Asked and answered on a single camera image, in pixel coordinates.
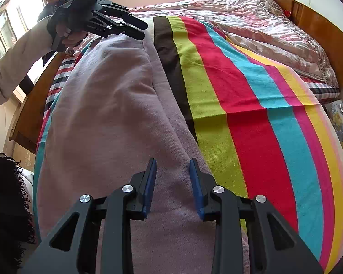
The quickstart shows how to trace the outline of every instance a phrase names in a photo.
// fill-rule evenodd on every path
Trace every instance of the pink blanket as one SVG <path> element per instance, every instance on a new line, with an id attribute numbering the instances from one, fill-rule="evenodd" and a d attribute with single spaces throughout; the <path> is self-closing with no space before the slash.
<path id="1" fill-rule="evenodd" d="M 324 49 L 273 0 L 185 0 L 133 8 L 138 18 L 187 16 L 214 24 L 240 47 L 338 87 Z"/>
<path id="2" fill-rule="evenodd" d="M 150 157 L 158 163 L 151 212 L 131 224 L 135 273 L 210 273 L 215 229 L 196 213 L 190 158 L 210 171 L 148 35 L 143 41 L 112 35 L 90 46 L 63 87 L 38 182 L 42 237 L 82 194 L 109 195 Z"/>

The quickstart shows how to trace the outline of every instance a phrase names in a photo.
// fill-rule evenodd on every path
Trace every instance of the dark jacket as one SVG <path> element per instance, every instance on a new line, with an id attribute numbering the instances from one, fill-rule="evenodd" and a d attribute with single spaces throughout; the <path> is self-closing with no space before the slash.
<path id="1" fill-rule="evenodd" d="M 56 3 L 52 3 L 52 4 L 47 4 L 43 11 L 40 13 L 40 15 L 38 16 L 37 22 L 39 22 L 40 20 L 43 20 L 45 17 L 52 15 L 55 13 L 56 9 L 65 4 L 66 2 L 68 2 L 70 0 L 58 0 Z"/>
<path id="2" fill-rule="evenodd" d="M 38 16 L 37 22 L 39 22 L 40 20 L 43 20 L 45 17 L 48 17 L 49 15 L 52 15 L 55 13 L 56 9 L 65 4 L 66 2 L 68 2 L 70 0 L 58 0 L 57 3 L 54 4 L 47 4 L 43 11 L 40 13 L 40 15 Z M 54 51 L 50 51 L 48 54 L 46 54 L 42 60 L 43 60 L 43 65 L 45 65 L 48 60 L 53 56 L 55 52 Z"/>

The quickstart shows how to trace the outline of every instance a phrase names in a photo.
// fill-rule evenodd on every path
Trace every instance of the black fringed scarf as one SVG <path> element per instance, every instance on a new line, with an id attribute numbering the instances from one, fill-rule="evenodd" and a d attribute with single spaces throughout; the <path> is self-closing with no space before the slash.
<path id="1" fill-rule="evenodd" d="M 34 243 L 29 199 L 14 159 L 0 154 L 0 274 L 15 273 L 21 263 L 21 242 Z"/>

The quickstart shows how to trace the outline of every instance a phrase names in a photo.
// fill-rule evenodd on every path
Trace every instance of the blue stripe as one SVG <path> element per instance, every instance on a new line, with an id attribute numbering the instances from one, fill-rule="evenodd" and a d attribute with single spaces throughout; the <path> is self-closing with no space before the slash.
<path id="1" fill-rule="evenodd" d="M 263 66 L 252 64 L 208 24 L 205 26 L 215 45 L 244 74 L 260 104 L 267 109 L 268 119 L 290 174 L 299 235 L 319 260 L 324 225 L 322 195 L 314 161 L 293 108 L 286 102 Z"/>
<path id="2" fill-rule="evenodd" d="M 45 144 L 46 144 L 48 129 L 50 128 L 50 125 L 51 125 L 52 112 L 56 106 L 57 100 L 59 99 L 60 95 L 61 95 L 61 92 L 59 92 L 59 95 L 53 101 L 53 103 L 49 109 L 50 110 L 50 116 L 48 117 L 45 129 L 43 130 L 43 135 L 39 141 L 37 153 L 35 156 L 34 172 L 33 172 L 34 173 L 34 175 L 33 175 L 33 215 L 34 215 L 34 224 L 35 224 L 35 229 L 36 229 L 36 235 L 37 235 L 39 242 L 41 242 L 41 237 L 40 237 L 39 222 L 38 222 L 37 187 L 38 187 L 39 173 L 40 173 L 40 169 L 42 168 L 43 157 L 45 155 Z"/>

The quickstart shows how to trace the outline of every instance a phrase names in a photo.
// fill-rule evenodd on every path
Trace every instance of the striped blanket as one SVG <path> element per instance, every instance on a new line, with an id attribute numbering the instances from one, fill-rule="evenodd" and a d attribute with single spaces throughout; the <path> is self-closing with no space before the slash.
<path id="1" fill-rule="evenodd" d="M 218 184 L 242 197 L 265 195 L 328 273 L 343 254 L 343 152 L 308 86 L 291 68 L 233 45 L 206 22 L 154 17 L 149 25 L 172 92 Z M 67 59 L 56 79 L 65 80 L 75 62 Z M 54 84 L 48 97 L 34 200 L 60 90 Z"/>

